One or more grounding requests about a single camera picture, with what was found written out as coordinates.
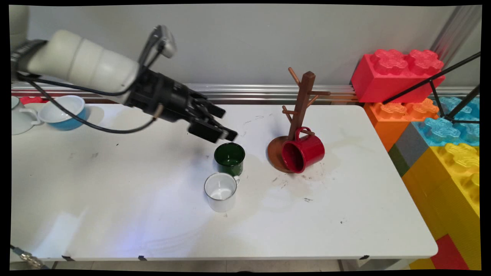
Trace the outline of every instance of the mug handle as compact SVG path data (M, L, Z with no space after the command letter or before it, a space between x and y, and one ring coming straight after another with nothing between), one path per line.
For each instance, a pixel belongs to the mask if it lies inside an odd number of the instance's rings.
M237 183L237 186L239 185L241 179L239 178L238 175L234 176L234 179L235 179L235 183Z
M306 129L308 131L311 131L310 128L308 127L300 127L300 128L297 128L297 130L295 131L295 141L299 142L300 141L300 131L302 131L302 129Z
M34 109L19 109L19 112L27 112L27 113L31 113L32 115L34 115L36 120L31 122L31 124L33 124L34 126L39 125L41 123L41 120L37 116L37 111L35 111Z

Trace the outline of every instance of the green mug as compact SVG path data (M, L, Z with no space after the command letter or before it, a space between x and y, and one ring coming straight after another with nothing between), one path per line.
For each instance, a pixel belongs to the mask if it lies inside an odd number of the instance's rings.
M242 173L246 152L236 143L225 143L215 150L215 161L218 163L218 171L232 176Z

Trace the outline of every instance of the green lego block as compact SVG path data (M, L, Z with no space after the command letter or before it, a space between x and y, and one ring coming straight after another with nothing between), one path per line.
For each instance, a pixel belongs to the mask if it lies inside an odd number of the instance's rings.
M402 156L396 145L393 145L388 153L390 159L396 167L397 172L399 173L399 176L402 177L409 170L409 166L404 160L404 157Z

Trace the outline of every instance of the lego stud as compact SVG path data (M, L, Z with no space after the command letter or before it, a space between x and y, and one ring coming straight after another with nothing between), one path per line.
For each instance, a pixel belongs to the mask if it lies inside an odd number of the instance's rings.
M474 98L467 104L468 107L472 108L471 115L479 119L479 98Z
M470 117L466 118L469 121L477 121L477 118ZM458 129L461 132L460 138L469 144L478 143L479 142L479 124L454 124L454 128Z
M389 51L378 49L370 57L370 61L373 63L374 70L381 75L400 75L408 66L403 54L394 49Z
M469 193L470 199L479 204L479 173L464 178L462 187Z
M433 101L426 98L421 103L407 103L404 104L407 109L407 113L414 119L423 118L437 118L438 107L433 104Z
M409 70L416 75L434 75L443 68L443 62L438 55L430 50L412 50L406 57Z
M438 151L449 169L457 173L479 172L479 156L477 150L468 144L446 144Z
M426 118L418 124L425 137L437 143L455 142L459 139L460 131L452 126L452 123L443 118Z
M440 98L441 108L443 108L443 112L445 112L445 114L448 114L450 111L452 111L461 101L462 100L457 97ZM469 106L465 106L459 111L459 113L457 113L456 117L469 116L471 112L472 108Z
M396 103L388 103L386 105L375 103L374 108L375 113L384 119L401 119L406 114L406 107Z

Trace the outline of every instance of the wooden mug tree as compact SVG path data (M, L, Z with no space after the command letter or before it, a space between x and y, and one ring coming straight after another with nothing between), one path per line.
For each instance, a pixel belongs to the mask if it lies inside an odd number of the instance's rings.
M294 111L287 110L286 107L283 106L283 113L288 118L288 121L290 121L290 132L288 133L288 136L276 137L270 142L270 144L268 145L268 158L270 159L273 167L277 170L291 173L291 171L285 166L285 163L283 162L283 159L281 157L281 149L283 143L287 140L292 141L295 139L295 131L298 128L302 127L303 118L305 117L305 111L307 110L307 107L313 104L319 96L329 96L331 92L312 91L312 88L314 87L315 74L310 71L302 76L301 82L299 81L291 67L288 68L288 71L299 86L299 93L297 95L297 101L295 103ZM302 130L301 132L308 135L315 134L307 130Z

